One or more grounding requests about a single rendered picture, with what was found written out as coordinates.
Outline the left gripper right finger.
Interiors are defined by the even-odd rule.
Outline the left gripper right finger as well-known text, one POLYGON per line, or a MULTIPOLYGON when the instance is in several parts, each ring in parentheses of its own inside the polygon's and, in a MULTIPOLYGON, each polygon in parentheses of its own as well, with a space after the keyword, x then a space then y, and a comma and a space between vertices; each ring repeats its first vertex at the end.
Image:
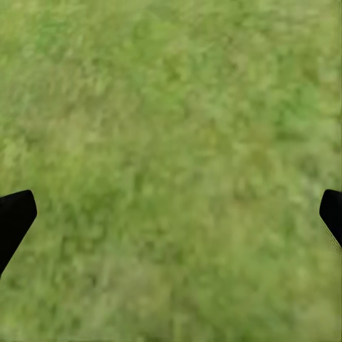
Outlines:
POLYGON ((325 190, 319 214, 342 247, 342 192, 325 190))

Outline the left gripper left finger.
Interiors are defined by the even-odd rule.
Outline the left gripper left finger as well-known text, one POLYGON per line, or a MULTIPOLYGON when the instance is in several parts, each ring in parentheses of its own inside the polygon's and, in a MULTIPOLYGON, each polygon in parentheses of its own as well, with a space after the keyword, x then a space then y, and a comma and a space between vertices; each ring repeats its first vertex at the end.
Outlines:
POLYGON ((36 217, 31 190, 0 197, 0 276, 36 217))

